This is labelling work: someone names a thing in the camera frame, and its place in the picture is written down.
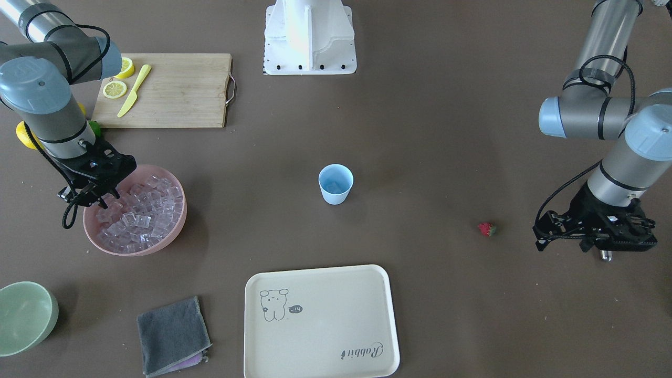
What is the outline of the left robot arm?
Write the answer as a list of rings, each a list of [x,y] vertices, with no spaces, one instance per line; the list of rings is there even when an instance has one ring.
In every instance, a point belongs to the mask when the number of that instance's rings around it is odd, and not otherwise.
[[[641,1],[597,1],[591,25],[562,95],[541,105],[540,131],[560,138],[614,140],[594,163],[566,212],[536,215],[533,232],[543,251],[552,241],[575,239],[581,251],[596,248],[603,260],[615,251],[648,251],[657,245],[655,221],[641,196],[670,168],[670,88],[638,97],[628,40]]]

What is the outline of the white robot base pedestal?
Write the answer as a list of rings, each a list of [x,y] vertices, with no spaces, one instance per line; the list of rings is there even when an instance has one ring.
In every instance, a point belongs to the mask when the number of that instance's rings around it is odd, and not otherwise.
[[[351,7],[341,1],[276,1],[265,15],[264,74],[356,72]]]

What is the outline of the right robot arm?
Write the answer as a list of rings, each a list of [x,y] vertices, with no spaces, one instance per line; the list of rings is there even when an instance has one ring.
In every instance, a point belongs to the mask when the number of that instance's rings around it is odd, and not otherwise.
[[[67,180],[59,196],[69,204],[104,207],[108,195],[136,169],[96,135],[70,87],[119,74],[122,55],[110,36],[88,36],[48,1],[2,1],[2,14],[27,38],[2,45],[2,104],[24,120],[39,150]]]

